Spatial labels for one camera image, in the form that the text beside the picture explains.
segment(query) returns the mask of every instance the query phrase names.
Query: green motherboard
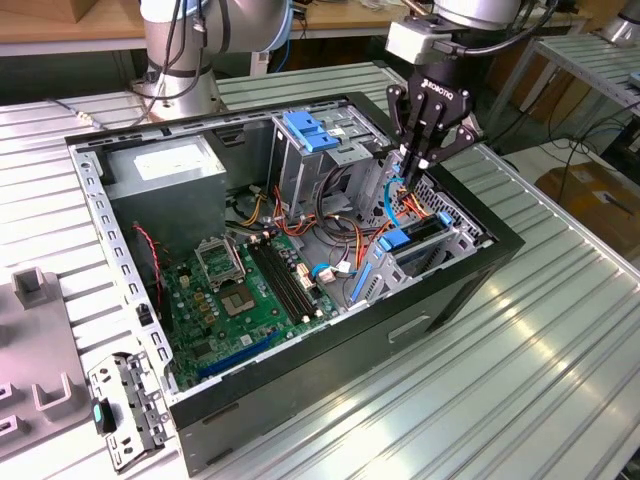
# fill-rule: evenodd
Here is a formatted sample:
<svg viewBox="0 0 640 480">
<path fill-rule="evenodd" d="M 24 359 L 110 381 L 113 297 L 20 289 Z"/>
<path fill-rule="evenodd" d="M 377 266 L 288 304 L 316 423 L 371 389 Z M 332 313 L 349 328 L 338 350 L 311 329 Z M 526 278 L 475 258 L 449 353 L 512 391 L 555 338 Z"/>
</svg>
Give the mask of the green motherboard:
<svg viewBox="0 0 640 480">
<path fill-rule="evenodd" d="M 291 241 L 279 235 L 269 245 L 278 253 L 279 259 L 274 263 L 282 262 L 286 274 L 299 281 L 295 267 L 304 262 Z M 242 264 L 244 274 L 240 278 L 232 275 L 233 280 L 219 287 L 212 287 L 212 275 L 232 270 L 234 263 L 224 247 L 202 254 L 201 259 L 194 253 L 162 271 L 168 290 L 165 298 L 170 300 L 172 315 L 172 328 L 165 329 L 165 333 L 174 355 L 172 371 L 182 391 L 338 315 L 332 300 L 316 286 L 312 291 L 302 289 L 315 314 L 303 317 L 303 321 L 291 318 L 290 305 L 283 307 L 274 293 L 277 285 L 266 280 L 273 273 L 265 275 L 260 271 L 251 248 L 239 245 L 235 249 L 236 261 Z M 257 259 L 264 269 L 264 261 Z"/>
</svg>

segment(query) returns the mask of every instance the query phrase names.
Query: workbench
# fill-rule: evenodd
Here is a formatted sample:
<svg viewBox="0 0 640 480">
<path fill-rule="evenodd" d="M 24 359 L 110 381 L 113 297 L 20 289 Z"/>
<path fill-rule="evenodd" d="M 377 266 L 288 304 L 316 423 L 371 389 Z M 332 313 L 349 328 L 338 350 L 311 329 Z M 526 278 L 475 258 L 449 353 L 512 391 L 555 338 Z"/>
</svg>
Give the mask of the workbench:
<svg viewBox="0 0 640 480">
<path fill-rule="evenodd" d="M 364 91 L 373 64 L 220 82 L 230 108 Z M 109 127 L 126 93 L 68 99 Z M 0 107 L 0 272 L 60 276 L 86 370 L 136 351 L 63 137 L 87 132 L 46 103 Z M 640 445 L 640 275 L 484 145 L 446 167 L 525 241 L 460 314 L 423 341 L 197 477 L 614 478 Z M 175 438 L 124 478 L 185 476 Z M 0 478 L 116 478 L 91 421 L 0 464 Z"/>
<path fill-rule="evenodd" d="M 640 46 L 620 48 L 595 34 L 541 37 L 531 40 L 518 64 L 496 98 L 489 113 L 486 131 L 496 129 L 507 102 L 536 55 L 549 60 L 547 68 L 564 70 L 600 93 L 586 121 L 576 136 L 585 133 L 596 121 L 598 111 L 607 100 L 618 103 L 629 112 L 640 114 L 640 89 L 629 84 L 629 74 L 640 71 Z"/>
</svg>

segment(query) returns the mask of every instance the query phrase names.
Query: metal bracket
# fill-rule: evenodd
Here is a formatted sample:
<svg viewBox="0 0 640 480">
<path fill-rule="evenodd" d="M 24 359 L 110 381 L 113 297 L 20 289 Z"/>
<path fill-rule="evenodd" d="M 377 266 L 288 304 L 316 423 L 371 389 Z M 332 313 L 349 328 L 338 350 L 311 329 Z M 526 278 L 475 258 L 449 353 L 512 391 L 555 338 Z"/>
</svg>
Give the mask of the metal bracket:
<svg viewBox="0 0 640 480">
<path fill-rule="evenodd" d="M 145 353 L 108 357 L 89 371 L 89 379 L 94 421 L 99 433 L 106 434 L 107 450 L 118 473 L 164 447 L 169 415 Z M 115 423 L 110 433 L 100 431 L 103 414 L 95 407 L 97 403 L 109 409 Z"/>
</svg>

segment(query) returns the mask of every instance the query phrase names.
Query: robotic arm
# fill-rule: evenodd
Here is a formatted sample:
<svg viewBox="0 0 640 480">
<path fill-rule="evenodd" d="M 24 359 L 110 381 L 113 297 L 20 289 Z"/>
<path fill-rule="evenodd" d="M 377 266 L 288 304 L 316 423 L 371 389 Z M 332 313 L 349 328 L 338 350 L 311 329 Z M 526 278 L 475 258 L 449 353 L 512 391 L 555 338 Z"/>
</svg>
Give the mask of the robotic arm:
<svg viewBox="0 0 640 480">
<path fill-rule="evenodd" d="M 408 88 L 389 87 L 387 98 L 404 155 L 400 175 L 411 191 L 421 171 L 481 137 L 471 108 L 483 58 L 529 38 L 558 0 L 551 0 L 535 25 L 499 43 L 495 33 L 535 0 L 435 0 L 437 15 L 403 1 L 418 15 L 391 25 L 386 48 L 415 65 L 415 73 Z M 210 54 L 278 48 L 289 36 L 293 16 L 290 0 L 141 0 L 140 9 L 149 69 L 135 86 L 148 100 L 139 121 L 147 114 L 164 120 L 219 109 Z M 454 141 L 443 146 L 453 127 Z"/>
<path fill-rule="evenodd" d="M 291 0 L 141 0 L 149 68 L 134 91 L 168 120 L 220 108 L 212 54 L 266 52 L 289 37 Z"/>
<path fill-rule="evenodd" d="M 410 192 L 421 171 L 482 136 L 471 115 L 474 84 L 483 80 L 482 58 L 529 38 L 551 17 L 558 2 L 552 1 L 535 25 L 500 43 L 492 37 L 513 22 L 520 0 L 436 0 L 437 15 L 420 15 L 424 10 L 412 0 L 404 3 L 415 7 L 418 15 L 391 25 L 386 48 L 415 65 L 415 73 L 408 88 L 389 87 L 387 100 L 404 156 L 400 176 Z M 453 127 L 453 142 L 442 146 Z"/>
</svg>

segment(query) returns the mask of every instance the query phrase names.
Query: red cable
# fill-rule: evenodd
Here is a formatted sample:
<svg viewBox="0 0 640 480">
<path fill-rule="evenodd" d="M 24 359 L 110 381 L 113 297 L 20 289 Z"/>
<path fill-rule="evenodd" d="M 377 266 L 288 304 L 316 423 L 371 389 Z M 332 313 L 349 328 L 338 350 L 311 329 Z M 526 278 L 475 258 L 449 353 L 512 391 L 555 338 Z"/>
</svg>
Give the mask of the red cable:
<svg viewBox="0 0 640 480">
<path fill-rule="evenodd" d="M 158 290 L 158 305 L 160 305 L 160 265 L 158 261 L 158 253 L 156 252 L 156 247 L 153 244 L 153 240 L 147 232 L 139 225 L 134 225 L 133 228 L 140 232 L 142 236 L 147 240 L 149 244 L 149 248 L 151 249 L 151 254 L 153 255 L 153 267 L 155 269 L 156 274 L 156 289 Z"/>
</svg>

